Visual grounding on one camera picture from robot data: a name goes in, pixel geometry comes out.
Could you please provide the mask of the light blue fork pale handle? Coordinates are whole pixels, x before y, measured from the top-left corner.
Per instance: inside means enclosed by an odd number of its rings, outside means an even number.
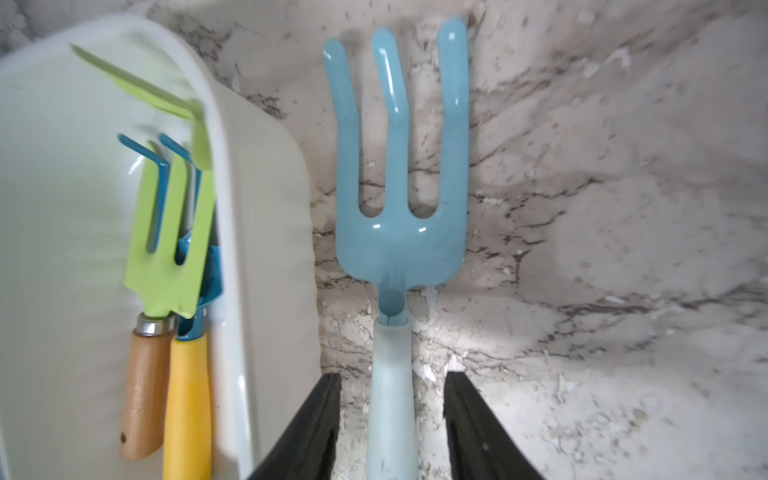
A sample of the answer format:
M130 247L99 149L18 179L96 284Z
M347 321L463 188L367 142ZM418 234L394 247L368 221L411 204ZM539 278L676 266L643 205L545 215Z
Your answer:
M374 216L359 205L360 120L342 43L328 41L324 66L338 123L335 251L351 277L378 290L367 426L366 475L414 479L418 475L412 327L407 294L437 286L460 268L466 249L470 157L470 75L464 22L446 20L437 36L442 93L439 198L426 218L409 208L409 103L393 34L371 40L387 115L385 204Z

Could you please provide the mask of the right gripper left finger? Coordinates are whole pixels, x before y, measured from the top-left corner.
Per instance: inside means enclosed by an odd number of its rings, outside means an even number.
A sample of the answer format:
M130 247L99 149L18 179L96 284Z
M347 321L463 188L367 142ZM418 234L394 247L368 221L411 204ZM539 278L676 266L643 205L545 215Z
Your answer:
M329 480L340 426L342 378L321 376L269 454L248 480Z

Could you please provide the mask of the blue rake yellow handle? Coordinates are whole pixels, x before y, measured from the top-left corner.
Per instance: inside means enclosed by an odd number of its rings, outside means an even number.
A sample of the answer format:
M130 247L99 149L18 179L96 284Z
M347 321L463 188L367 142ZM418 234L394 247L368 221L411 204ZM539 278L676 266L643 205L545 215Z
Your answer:
M208 365L205 307L222 292L218 253L210 244L215 195L213 175L199 170L186 149L167 136L159 145L168 158L178 154L188 162L186 213L179 233L177 261L200 265L205 256L204 278L192 294L197 305L186 316L176 316L171 344L162 476L165 479L208 479L212 474L213 420Z

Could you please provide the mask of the green fork wooden handle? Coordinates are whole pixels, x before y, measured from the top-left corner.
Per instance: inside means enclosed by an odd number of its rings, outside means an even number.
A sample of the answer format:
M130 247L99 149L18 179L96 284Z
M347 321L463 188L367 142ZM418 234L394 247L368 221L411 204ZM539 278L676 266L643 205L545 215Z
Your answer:
M186 159L166 157L153 141L142 145L125 135L119 140L143 159L124 274L142 311L132 330L120 437L121 456L137 461L164 444L176 316L197 305L192 294L204 278L205 256L199 256L198 267L177 261L187 204Z

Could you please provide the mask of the white storage box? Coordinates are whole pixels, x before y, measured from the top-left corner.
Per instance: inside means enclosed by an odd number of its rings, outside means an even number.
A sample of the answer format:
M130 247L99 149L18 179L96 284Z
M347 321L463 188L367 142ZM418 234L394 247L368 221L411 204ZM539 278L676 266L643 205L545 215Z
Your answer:
M223 294L206 314L216 479L245 479L320 375L310 179L276 119L213 76L169 29L107 17L1 61L1 475L158 479L122 458L140 297L123 284L142 171L118 142L184 120L123 92L85 51L205 112Z

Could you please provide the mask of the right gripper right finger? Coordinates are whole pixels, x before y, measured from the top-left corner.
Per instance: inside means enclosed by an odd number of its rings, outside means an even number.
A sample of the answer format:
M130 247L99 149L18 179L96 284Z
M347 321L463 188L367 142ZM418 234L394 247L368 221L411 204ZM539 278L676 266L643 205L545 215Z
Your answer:
M443 416L454 479L543 479L463 372L446 375Z

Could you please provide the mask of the green shovel wooden handle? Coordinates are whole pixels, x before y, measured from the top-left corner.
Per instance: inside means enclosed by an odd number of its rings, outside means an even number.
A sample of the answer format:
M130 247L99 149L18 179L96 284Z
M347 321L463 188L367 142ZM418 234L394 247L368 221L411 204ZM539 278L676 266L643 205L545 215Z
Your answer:
M74 44L72 51L89 65L105 73L129 95L192 124L191 160L201 171L212 171L210 140L205 125L203 105L195 100L183 100L138 76L93 55Z

